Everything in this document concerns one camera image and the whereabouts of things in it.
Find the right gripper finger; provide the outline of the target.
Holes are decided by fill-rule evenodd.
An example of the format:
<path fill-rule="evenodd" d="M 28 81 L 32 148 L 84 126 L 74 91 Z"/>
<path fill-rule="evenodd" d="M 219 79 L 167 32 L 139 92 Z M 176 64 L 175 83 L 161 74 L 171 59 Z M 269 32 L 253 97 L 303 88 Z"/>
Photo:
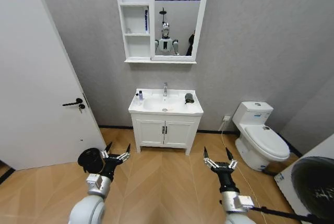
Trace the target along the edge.
<path fill-rule="evenodd" d="M 204 163 L 205 163 L 206 166 L 208 166 L 211 169 L 212 168 L 214 168 L 214 169 L 217 168 L 217 164 L 209 158 L 206 147 L 204 147 Z"/>
<path fill-rule="evenodd" d="M 228 168 L 232 169 L 232 170 L 235 170 L 235 168 L 237 167 L 238 161 L 236 159 L 234 159 L 233 154 L 229 151 L 229 149 L 227 147 L 225 149 L 226 149 L 227 157 L 230 161 L 230 163 L 228 165 Z"/>

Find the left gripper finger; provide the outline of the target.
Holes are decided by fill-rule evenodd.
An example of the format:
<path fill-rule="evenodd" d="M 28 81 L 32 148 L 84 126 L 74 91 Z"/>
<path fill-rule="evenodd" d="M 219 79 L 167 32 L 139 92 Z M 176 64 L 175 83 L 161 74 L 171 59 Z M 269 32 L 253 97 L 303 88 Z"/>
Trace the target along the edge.
<path fill-rule="evenodd" d="M 126 151 L 123 154 L 118 155 L 117 160 L 126 161 L 127 159 L 130 158 L 130 146 L 131 146 L 131 144 L 128 144 L 128 147 L 127 147 Z"/>
<path fill-rule="evenodd" d="M 110 151 L 111 146 L 112 146 L 112 142 L 110 142 L 110 143 L 106 146 L 106 148 L 105 148 L 104 150 L 101 151 L 101 155 L 102 155 L 103 159 L 106 159 L 106 158 L 109 157 L 109 151 Z"/>

